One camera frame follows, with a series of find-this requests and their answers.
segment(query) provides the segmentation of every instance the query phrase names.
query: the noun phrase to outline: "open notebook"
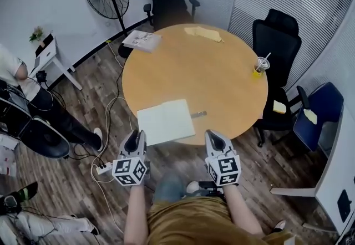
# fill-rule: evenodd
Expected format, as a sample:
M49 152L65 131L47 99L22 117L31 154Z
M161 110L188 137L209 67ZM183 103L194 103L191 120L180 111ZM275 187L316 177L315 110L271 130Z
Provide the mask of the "open notebook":
M139 130L146 133L147 145L194 136L189 107L185 99L168 101L137 112Z

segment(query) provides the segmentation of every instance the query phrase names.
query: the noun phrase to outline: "potted plant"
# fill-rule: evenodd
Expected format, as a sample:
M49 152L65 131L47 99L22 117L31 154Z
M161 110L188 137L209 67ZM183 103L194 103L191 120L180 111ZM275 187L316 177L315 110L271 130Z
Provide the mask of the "potted plant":
M29 37L29 41L32 43L33 41L37 40L39 42L39 45L41 45L41 47L44 48L45 45L42 41L42 36L43 36L43 28L41 26L38 26L34 29L32 35Z

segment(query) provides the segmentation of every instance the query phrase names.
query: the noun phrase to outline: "fan pole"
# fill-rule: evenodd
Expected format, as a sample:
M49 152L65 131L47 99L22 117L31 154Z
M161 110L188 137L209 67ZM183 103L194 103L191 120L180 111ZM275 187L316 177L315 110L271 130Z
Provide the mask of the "fan pole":
M121 15L120 15L120 12L119 12L118 7L117 7L117 4L116 4L116 0L112 0L112 2L113 2L113 6L114 6L114 8L115 8L115 11L116 11L116 13L117 13L118 20L120 21L123 34L127 37L128 34L127 34L127 31L126 31L126 28L124 27L124 23L123 23L122 17L121 17Z

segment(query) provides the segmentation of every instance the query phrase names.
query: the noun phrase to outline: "power outlet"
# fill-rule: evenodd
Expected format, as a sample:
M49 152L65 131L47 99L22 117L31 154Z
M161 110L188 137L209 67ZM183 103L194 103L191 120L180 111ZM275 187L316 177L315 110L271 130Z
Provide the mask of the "power outlet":
M101 168L100 166L96 168L96 172L98 173L98 175L101 175L103 173L106 173L106 172L109 172L112 170L112 163L111 162L107 162L105 164L105 166L103 166L103 168Z

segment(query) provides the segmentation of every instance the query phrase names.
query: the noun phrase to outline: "black baseboard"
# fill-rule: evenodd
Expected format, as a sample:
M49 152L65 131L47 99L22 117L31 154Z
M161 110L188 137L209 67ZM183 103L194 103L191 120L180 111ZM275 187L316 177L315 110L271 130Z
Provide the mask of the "black baseboard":
M142 21L139 21L133 25L131 25L130 27L127 27L126 30L127 31L131 31L134 28L137 28L138 26L142 25L143 23L147 22L148 18L143 19ZM117 33L116 35L112 36L111 38L109 38L108 40L114 41L117 38L121 37L123 35L123 31L120 31L119 33ZM84 57L82 57L80 60L78 60L75 64L73 64L73 67L77 67L79 66L81 63L83 63L84 61L86 61L87 59L89 59L93 54L95 54L97 51L99 51L100 49L104 48L107 45L107 42L104 42L100 45L98 45L95 49L91 50L88 54L86 54ZM48 90L53 89L58 83L60 83L60 81L62 79L66 78L66 76L64 74L62 74L58 79L56 79L48 88Z

